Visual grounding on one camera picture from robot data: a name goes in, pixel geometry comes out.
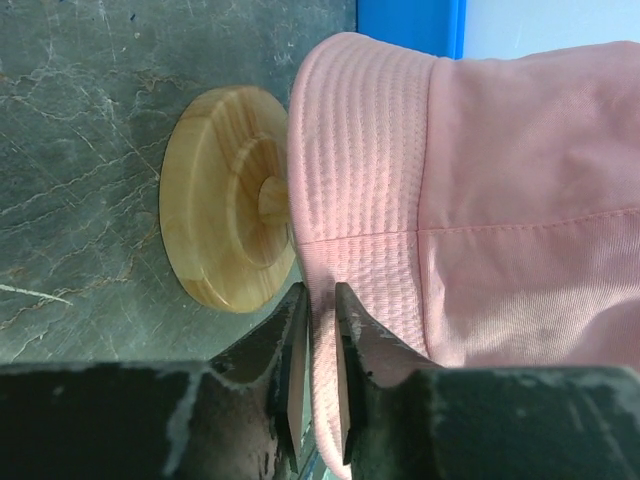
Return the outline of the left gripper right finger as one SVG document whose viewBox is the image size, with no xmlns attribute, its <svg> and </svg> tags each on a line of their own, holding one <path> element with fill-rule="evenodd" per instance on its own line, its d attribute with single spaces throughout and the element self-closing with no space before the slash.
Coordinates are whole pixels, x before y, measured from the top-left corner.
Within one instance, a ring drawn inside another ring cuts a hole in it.
<svg viewBox="0 0 640 480">
<path fill-rule="evenodd" d="M 639 377 L 446 369 L 335 287 L 339 456 L 356 479 L 635 479 Z"/>
</svg>

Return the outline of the blue plastic bin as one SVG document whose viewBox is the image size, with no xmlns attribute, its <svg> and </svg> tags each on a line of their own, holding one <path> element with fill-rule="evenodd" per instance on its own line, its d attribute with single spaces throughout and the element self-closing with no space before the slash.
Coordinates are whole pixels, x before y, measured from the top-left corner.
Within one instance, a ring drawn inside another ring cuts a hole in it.
<svg viewBox="0 0 640 480">
<path fill-rule="evenodd" d="M 466 0 L 357 0 L 357 32 L 451 59 L 464 52 Z"/>
</svg>

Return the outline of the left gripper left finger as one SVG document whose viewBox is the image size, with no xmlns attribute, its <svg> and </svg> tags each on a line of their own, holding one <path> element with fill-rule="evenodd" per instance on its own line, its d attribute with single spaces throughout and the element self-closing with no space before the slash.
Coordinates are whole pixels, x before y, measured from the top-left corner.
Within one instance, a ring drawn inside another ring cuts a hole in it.
<svg viewBox="0 0 640 480">
<path fill-rule="evenodd" d="M 1 369 L 5 479 L 286 479 L 298 469 L 308 291 L 206 361 Z"/>
</svg>

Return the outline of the wooden hat stand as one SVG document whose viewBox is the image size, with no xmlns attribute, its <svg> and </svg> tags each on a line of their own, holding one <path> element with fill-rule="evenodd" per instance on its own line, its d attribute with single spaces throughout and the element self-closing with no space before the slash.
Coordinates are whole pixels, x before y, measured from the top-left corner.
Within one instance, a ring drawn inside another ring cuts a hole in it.
<svg viewBox="0 0 640 480">
<path fill-rule="evenodd" d="M 163 245 L 184 290 L 232 313 L 269 302 L 294 262 L 286 184 L 287 113 L 269 92 L 196 97 L 168 141 L 159 184 Z"/>
</svg>

